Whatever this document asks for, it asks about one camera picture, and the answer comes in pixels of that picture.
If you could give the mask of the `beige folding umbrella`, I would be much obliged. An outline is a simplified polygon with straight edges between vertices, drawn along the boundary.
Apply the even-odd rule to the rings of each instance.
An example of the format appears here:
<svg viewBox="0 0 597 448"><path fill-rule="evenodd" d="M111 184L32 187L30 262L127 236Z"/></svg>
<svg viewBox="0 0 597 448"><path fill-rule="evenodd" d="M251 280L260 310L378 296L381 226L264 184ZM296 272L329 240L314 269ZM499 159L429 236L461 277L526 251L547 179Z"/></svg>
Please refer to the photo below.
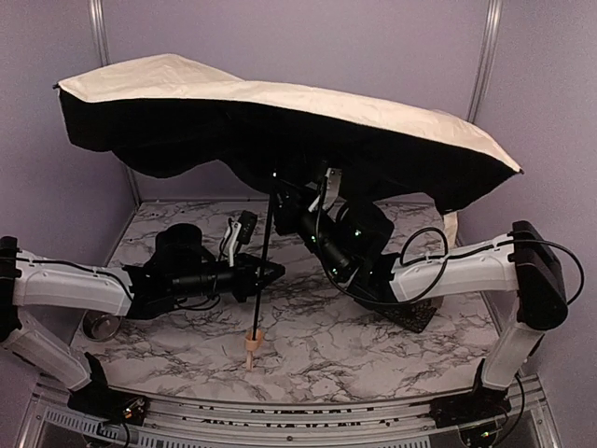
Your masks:
<svg viewBox="0 0 597 448"><path fill-rule="evenodd" d="M155 178L222 161L272 197L284 180L316 189L340 168L340 196L429 196L446 222L521 167L453 115L315 87L244 80L175 54L108 65L57 83L70 142ZM112 131L106 102L124 109Z"/></svg>

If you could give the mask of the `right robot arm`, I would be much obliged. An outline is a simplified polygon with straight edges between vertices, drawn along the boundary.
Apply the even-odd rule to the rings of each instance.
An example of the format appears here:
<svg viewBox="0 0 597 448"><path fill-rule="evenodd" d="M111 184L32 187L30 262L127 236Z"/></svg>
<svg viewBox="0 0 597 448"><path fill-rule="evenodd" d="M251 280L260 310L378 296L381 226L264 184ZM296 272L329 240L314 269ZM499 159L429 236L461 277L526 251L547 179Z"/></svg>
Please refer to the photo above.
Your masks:
<svg viewBox="0 0 597 448"><path fill-rule="evenodd" d="M519 369L544 335L566 320L573 302L558 259L561 246L521 220L490 241L455 248L444 244L412 259L405 251L386 251L395 226L375 203L348 201L331 217L335 198L329 177L316 189L276 181L275 229L298 235L336 289L401 328L424 330L434 316L436 298L485 291L516 294L517 310L479 363L472 388L429 405L437 427L508 412L507 391Z"/></svg>

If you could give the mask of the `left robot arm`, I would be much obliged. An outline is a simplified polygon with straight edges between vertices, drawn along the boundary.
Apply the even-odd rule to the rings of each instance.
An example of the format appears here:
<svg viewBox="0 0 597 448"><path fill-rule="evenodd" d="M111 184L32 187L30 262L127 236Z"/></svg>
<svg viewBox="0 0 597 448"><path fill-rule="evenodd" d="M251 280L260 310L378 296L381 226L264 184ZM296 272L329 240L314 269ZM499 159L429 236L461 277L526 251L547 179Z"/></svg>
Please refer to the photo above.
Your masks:
<svg viewBox="0 0 597 448"><path fill-rule="evenodd" d="M187 299L231 294L244 302L285 274L281 264L238 250L217 258L202 244L201 229L179 223L157 234L144 265L80 266L22 251L1 239L1 345L59 380L69 409L108 424L140 426L148 399L110 387L101 362L75 351L30 313L32 305L95 311L128 320L152 320L182 308Z"/></svg>

